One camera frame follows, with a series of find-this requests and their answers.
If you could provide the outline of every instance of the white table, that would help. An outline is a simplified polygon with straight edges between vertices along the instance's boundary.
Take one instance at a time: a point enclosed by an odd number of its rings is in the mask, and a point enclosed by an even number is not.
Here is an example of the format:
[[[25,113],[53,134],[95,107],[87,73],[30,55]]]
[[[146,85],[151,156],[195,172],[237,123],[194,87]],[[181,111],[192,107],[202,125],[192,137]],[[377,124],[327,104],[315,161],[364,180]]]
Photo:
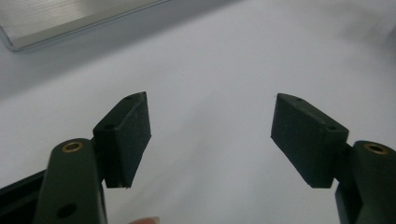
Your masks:
[[[132,188],[106,190],[109,223],[338,223],[336,181],[309,188],[270,138],[276,94],[344,124],[349,144],[396,148],[378,18],[343,1],[172,0],[36,49],[1,44],[0,187],[146,91],[152,138]]]

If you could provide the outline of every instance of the black plastic mount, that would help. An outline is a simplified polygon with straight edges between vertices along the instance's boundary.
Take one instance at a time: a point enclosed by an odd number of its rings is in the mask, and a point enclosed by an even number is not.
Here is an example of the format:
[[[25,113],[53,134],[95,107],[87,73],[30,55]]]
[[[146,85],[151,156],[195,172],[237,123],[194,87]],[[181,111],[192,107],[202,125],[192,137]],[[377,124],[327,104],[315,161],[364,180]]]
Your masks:
[[[396,152],[347,144],[348,130],[307,101],[279,93],[271,137],[312,188],[335,193],[342,224],[396,223]]]
[[[106,223],[101,182],[131,187],[151,137],[146,93],[123,98],[93,134],[61,143],[46,171],[0,189],[0,223]]]

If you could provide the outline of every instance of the brass insert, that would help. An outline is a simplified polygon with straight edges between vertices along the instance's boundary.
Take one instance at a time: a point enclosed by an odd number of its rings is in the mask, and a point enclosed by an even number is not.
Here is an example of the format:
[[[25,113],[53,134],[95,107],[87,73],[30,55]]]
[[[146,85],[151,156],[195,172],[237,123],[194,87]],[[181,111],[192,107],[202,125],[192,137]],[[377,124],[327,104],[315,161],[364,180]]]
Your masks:
[[[62,147],[62,151],[65,153],[75,152],[82,149],[82,146],[83,146],[82,142],[70,142]]]
[[[383,147],[373,143],[364,144],[364,147],[367,150],[379,155],[387,155],[389,153],[389,149],[387,147]]]

